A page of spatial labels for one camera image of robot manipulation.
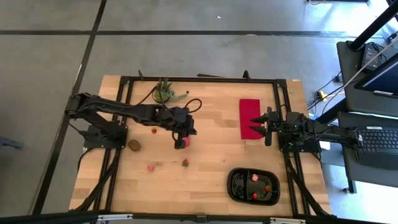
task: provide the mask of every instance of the white cable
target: white cable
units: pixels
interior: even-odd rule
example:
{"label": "white cable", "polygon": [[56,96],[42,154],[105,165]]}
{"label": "white cable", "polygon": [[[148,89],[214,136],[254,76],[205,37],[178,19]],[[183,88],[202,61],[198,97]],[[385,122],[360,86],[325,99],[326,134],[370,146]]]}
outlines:
{"label": "white cable", "polygon": [[326,0],[323,0],[323,1],[318,2],[318,3],[314,3],[314,2],[312,2],[311,0],[309,0],[309,1],[310,1],[311,5],[317,6],[317,5],[319,5],[319,4],[323,3],[323,2],[325,2]]}
{"label": "white cable", "polygon": [[378,56],[380,56],[380,54],[382,54],[385,50],[387,50],[389,47],[391,47],[395,42],[397,42],[398,38],[396,38],[394,41],[392,41],[387,47],[385,47],[384,49],[382,49],[377,55],[375,55],[370,61],[368,61],[364,66],[362,66],[361,69],[359,69],[359,71],[350,79],[348,80],[348,82],[340,89],[340,91],[338,91],[336,93],[336,95],[332,96],[332,98],[326,103],[325,107],[322,110],[322,114],[325,112],[326,107],[328,106],[328,104],[330,103],[330,101],[332,99],[334,99],[341,91],[343,91],[348,85],[349,83],[351,83],[351,81],[354,80],[355,77],[357,77],[357,75],[359,75],[362,70],[364,70],[365,67],[367,67],[375,58],[378,58]]}

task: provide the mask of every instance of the black bowl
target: black bowl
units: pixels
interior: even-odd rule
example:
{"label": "black bowl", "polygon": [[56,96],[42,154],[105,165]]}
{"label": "black bowl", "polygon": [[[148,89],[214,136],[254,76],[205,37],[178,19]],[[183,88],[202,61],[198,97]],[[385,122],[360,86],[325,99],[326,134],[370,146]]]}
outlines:
{"label": "black bowl", "polygon": [[[257,181],[252,181],[253,174],[258,175]],[[253,205],[275,205],[280,197],[280,185],[277,176],[269,171],[235,168],[228,174],[228,195],[237,202],[250,203]],[[257,199],[251,195],[256,192]]]}

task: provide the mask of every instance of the wooden table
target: wooden table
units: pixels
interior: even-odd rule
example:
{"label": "wooden table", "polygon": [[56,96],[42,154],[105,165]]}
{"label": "wooden table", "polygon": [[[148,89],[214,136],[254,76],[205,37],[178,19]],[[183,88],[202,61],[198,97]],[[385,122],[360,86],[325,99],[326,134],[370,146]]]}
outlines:
{"label": "wooden table", "polygon": [[[99,96],[116,99],[120,76],[105,75]],[[131,104],[138,103],[156,82],[134,82]],[[308,115],[302,83],[287,80],[292,111]],[[127,90],[124,91],[124,102]],[[131,213],[291,216],[289,191],[283,155],[279,151],[277,136],[272,146],[264,146],[264,138],[242,140],[239,128],[239,99],[261,101],[261,114],[271,106],[275,110],[272,85],[262,83],[203,83],[174,82],[176,94],[189,90],[189,97],[168,107],[181,106],[192,98],[200,98],[202,108],[193,113],[196,136],[190,136],[186,149],[175,150],[171,132],[145,127],[127,120],[127,140],[138,140],[142,148],[133,152],[122,150],[111,211]],[[144,103],[155,103],[149,97]],[[110,114],[103,115],[111,119]],[[104,149],[94,149],[82,160],[70,208],[79,206],[97,184]],[[187,168],[181,163],[188,159]],[[305,183],[315,200],[330,212],[325,182],[319,161],[309,153],[301,153]],[[149,172],[148,165],[155,171]],[[281,186],[280,200],[274,206],[258,206],[235,202],[228,196],[227,175],[235,167],[268,170],[278,176]],[[106,198],[107,187],[103,198]],[[300,191],[296,186],[297,204],[302,211]],[[100,208],[104,208],[104,199]]]}

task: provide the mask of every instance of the red towel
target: red towel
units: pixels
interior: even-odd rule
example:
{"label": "red towel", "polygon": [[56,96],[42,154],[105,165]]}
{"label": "red towel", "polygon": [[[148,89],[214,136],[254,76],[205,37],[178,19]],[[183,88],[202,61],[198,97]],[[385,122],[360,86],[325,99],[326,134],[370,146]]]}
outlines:
{"label": "red towel", "polygon": [[249,126],[259,126],[261,124],[251,122],[250,119],[261,116],[260,100],[240,99],[239,115],[241,118],[241,139],[260,139],[262,135],[255,132]]}

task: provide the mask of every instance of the concrete floor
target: concrete floor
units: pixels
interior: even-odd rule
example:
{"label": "concrete floor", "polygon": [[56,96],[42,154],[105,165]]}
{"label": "concrete floor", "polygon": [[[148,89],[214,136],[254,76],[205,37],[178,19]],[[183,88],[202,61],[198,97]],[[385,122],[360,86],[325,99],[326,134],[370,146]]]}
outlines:
{"label": "concrete floor", "polygon": [[[91,30],[100,2],[2,0],[0,30]],[[376,14],[365,3],[358,2],[324,2],[311,6],[304,0],[112,0],[106,5],[99,29],[344,31],[358,35]],[[241,77],[244,70],[249,70],[254,78],[301,79],[307,100],[311,100],[313,92],[340,71],[336,43],[347,39],[97,36],[80,90],[97,93],[104,74],[137,75],[138,69],[146,76],[205,73],[224,77]],[[1,217],[29,213],[87,41],[86,35],[0,35],[0,103],[3,105],[0,136],[25,144],[20,151],[0,150]],[[336,86],[331,84],[325,91],[330,92]],[[82,144],[82,138],[69,129],[45,213],[67,211]],[[385,198],[391,198],[387,193],[398,195],[397,189],[360,183],[358,194],[346,195],[340,192],[346,187],[344,169],[323,168],[333,214],[358,220],[397,221],[393,207],[383,203]],[[376,199],[374,191],[381,196]],[[153,223],[134,220],[134,223],[145,222]]]}

